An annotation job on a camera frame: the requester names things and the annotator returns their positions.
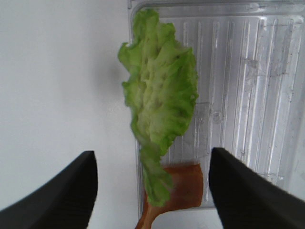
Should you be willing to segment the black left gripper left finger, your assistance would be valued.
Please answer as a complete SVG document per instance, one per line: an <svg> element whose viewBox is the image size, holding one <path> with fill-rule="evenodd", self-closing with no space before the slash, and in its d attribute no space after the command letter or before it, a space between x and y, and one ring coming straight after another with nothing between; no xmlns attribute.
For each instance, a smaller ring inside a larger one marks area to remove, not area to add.
<svg viewBox="0 0 305 229"><path fill-rule="evenodd" d="M2 229L85 229L98 191L94 151L85 151L59 174L1 210Z"/></svg>

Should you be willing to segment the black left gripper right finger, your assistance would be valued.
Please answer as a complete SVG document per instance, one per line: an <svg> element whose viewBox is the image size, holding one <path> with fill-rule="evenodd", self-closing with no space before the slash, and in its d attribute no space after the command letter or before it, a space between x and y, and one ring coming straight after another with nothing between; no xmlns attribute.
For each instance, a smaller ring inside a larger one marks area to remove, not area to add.
<svg viewBox="0 0 305 229"><path fill-rule="evenodd" d="M211 152L209 188L225 229L303 229L305 203L246 167L224 148Z"/></svg>

